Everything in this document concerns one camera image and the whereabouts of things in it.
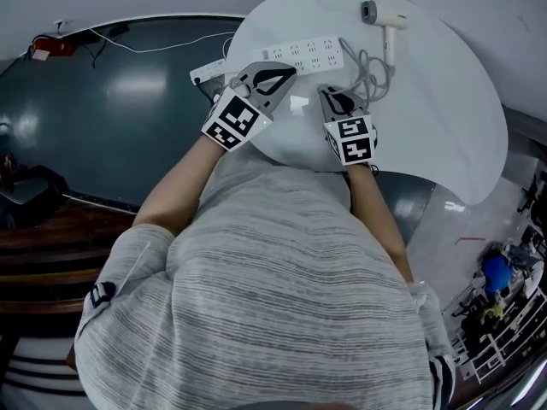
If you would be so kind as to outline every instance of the gray striped shirt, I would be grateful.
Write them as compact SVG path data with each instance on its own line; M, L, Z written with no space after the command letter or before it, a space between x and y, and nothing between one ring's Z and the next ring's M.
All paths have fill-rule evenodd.
M432 408L413 298L350 214L344 180L238 152L178 237L139 225L116 241L98 279L116 295L97 308L86 298L76 339L91 401Z

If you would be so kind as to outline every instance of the gray cable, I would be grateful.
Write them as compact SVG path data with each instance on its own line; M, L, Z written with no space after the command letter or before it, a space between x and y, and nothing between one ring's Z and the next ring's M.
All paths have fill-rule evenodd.
M356 80L350 86L338 91L329 91L329 94L339 94L347 90L355 91L359 85L363 84L365 88L365 98L363 100L365 101L365 108L368 109L370 103L377 102L387 96L387 93L391 88L391 77L395 73L395 68L390 69L380 58L370 57L364 49L359 50L359 54L356 55L345 39L340 38L339 40L342 49L348 54L351 60L357 64L359 74L357 74ZM385 82L383 84L379 84L376 76L370 73L370 64L373 61L378 61L384 69Z

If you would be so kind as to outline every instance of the outlet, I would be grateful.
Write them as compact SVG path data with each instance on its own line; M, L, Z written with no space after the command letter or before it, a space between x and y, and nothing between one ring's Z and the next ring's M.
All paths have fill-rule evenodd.
M299 76L344 67L344 54L337 37L310 38L257 49L253 51L253 60L292 65Z
M202 84L207 80L222 76L222 74L226 72L225 67L226 59L219 59L218 61L211 62L210 64L190 71L190 80L194 85L196 85L195 80L199 79L199 83Z

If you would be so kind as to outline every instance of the white hair dryer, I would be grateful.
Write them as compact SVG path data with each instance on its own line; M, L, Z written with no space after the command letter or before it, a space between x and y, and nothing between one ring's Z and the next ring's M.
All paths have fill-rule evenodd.
M390 12L374 0L361 3L361 19L364 23L384 27L384 61L395 71L395 31L409 26L406 15Z

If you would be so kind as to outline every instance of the white table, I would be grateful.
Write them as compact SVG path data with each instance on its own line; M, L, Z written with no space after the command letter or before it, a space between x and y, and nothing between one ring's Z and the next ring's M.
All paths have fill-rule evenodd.
M361 22L366 0L267 0L235 34L227 67L238 72L255 49L336 35L354 50L383 57L382 28ZM370 113L379 134L374 164L441 184L466 204L485 199L507 156L507 127L496 90L468 46L442 21L406 0L374 0L401 11L409 29L397 32L397 73L386 98ZM323 133L316 87L348 85L356 65L299 77L273 113L274 123L252 143L289 166L340 171Z

